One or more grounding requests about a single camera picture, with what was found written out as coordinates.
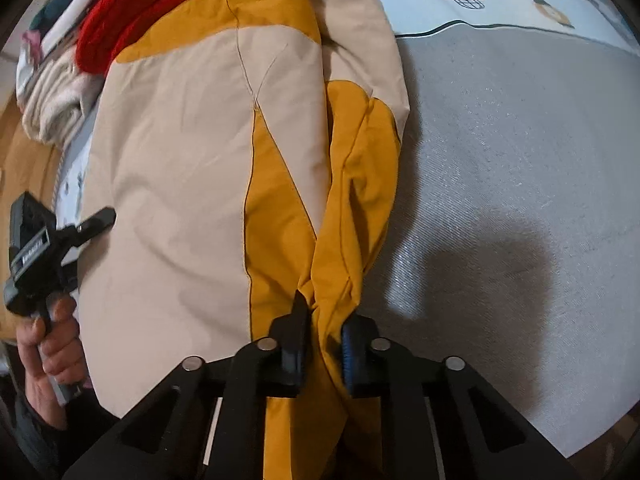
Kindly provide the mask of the person's left hand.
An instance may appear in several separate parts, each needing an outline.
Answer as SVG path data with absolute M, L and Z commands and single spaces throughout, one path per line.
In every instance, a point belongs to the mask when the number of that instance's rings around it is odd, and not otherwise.
M 46 334 L 42 318 L 22 318 L 16 328 L 18 354 L 25 369 L 25 396 L 49 426 L 66 428 L 65 408 L 58 403 L 50 379 L 58 385 L 76 385 L 88 378 L 76 301 L 70 295 L 53 296 L 52 330 Z

